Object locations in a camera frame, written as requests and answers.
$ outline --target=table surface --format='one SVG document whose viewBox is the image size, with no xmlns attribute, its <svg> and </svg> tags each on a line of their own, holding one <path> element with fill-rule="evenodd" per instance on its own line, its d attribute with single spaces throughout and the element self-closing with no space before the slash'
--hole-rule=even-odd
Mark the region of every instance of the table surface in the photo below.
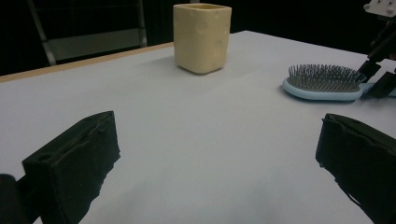
<svg viewBox="0 0 396 224">
<path fill-rule="evenodd" d="M 0 171 L 21 178 L 24 158 L 113 110 L 121 158 L 80 223 L 372 223 L 315 160 L 321 119 L 339 114 L 394 137 L 395 98 L 312 102 L 281 87 L 291 65 L 358 69 L 365 60 L 245 31 L 230 36 L 224 68 L 206 76 L 177 67 L 169 45 L 8 77 L 15 80 L 0 83 Z M 378 74 L 395 62 L 381 65 Z"/>
</svg>

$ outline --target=hairbrush bristles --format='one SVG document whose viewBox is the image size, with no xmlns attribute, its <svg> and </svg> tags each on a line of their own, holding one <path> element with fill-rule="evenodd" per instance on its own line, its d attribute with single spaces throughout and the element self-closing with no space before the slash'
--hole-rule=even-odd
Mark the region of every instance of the hairbrush bristles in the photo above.
<svg viewBox="0 0 396 224">
<path fill-rule="evenodd" d="M 354 69 L 327 64 L 300 64 L 289 68 L 290 85 L 306 91 L 352 92 L 366 76 Z"/>
</svg>

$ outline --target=ceramic cup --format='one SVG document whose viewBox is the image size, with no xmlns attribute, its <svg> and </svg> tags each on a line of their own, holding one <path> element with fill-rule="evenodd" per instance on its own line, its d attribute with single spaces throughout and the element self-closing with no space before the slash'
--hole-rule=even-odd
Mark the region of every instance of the ceramic cup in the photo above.
<svg viewBox="0 0 396 224">
<path fill-rule="evenodd" d="M 207 74 L 226 62 L 230 7 L 205 3 L 174 5 L 176 64 L 195 74 Z"/>
</svg>

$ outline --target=table edge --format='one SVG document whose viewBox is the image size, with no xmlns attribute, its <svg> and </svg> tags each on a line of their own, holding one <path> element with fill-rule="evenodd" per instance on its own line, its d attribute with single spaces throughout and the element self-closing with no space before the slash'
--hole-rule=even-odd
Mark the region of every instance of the table edge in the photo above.
<svg viewBox="0 0 396 224">
<path fill-rule="evenodd" d="M 80 67 L 80 66 L 84 66 L 84 65 L 88 65 L 88 64 L 93 64 L 93 63 L 101 63 L 101 62 L 105 62 L 105 61 L 110 61 L 110 60 L 130 56 L 130 55 L 149 52 L 149 51 L 153 51 L 156 49 L 169 48 L 169 47 L 173 47 L 173 46 L 174 46 L 174 43 L 170 42 L 170 43 L 150 46 L 150 47 L 146 47 L 146 48 L 142 48 L 142 49 L 133 49 L 133 50 L 128 50 L 128 51 L 124 51 L 124 52 L 108 54 L 105 56 L 90 58 L 90 59 L 76 61 L 76 62 L 72 62 L 72 63 L 63 63 L 63 64 L 59 64 L 59 65 L 54 65 L 51 67 L 38 68 L 35 70 L 4 75 L 4 76 L 0 76 L 0 83 L 17 80 L 17 79 L 22 79 L 22 78 L 27 78 L 27 77 L 36 77 L 36 76 L 44 75 L 47 73 L 63 71 L 66 69 L 71 69 L 71 68 Z"/>
</svg>

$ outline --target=white table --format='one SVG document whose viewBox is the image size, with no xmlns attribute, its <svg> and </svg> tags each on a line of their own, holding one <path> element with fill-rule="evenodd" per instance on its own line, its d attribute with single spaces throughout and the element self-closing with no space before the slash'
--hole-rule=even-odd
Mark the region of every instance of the white table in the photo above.
<svg viewBox="0 0 396 224">
<path fill-rule="evenodd" d="M 339 114 L 394 137 L 395 98 L 310 102 L 281 87 L 293 64 L 365 60 L 241 32 L 207 76 L 176 67 L 168 47 L 3 82 L 0 172 L 21 178 L 24 158 L 113 110 L 121 158 L 81 223 L 372 223 L 315 160 L 321 119 Z M 395 62 L 381 65 L 379 76 Z"/>
</svg>

